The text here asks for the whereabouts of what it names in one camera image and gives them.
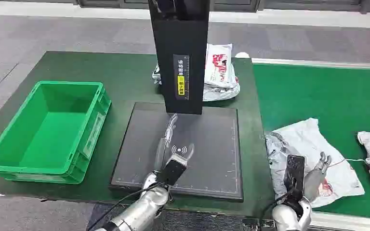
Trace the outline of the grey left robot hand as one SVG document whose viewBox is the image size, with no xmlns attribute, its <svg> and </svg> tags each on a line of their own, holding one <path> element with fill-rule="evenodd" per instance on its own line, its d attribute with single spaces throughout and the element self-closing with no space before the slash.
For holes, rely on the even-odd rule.
<svg viewBox="0 0 370 231">
<path fill-rule="evenodd" d="M 171 160 L 175 160 L 181 165 L 187 167 L 187 162 L 194 154 L 195 146 L 193 143 L 189 144 L 187 147 L 184 146 L 179 148 L 179 151 L 177 150 L 177 148 L 171 146 L 171 140 L 173 137 L 174 129 L 176 128 L 175 123 L 177 119 L 178 114 L 174 113 L 167 124 L 164 135 L 159 140 L 153 168 L 153 173 L 156 175 L 161 173 L 166 167 L 167 163 Z"/>
</svg>

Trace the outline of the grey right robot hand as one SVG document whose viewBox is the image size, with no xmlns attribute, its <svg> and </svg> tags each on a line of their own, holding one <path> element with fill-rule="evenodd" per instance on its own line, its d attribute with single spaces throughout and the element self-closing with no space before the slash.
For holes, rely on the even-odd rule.
<svg viewBox="0 0 370 231">
<path fill-rule="evenodd" d="M 319 195 L 318 188 L 324 181 L 327 169 L 331 164 L 331 156 L 324 152 L 320 153 L 320 159 L 313 170 L 309 171 L 304 178 L 304 197 L 313 202 Z"/>
</svg>

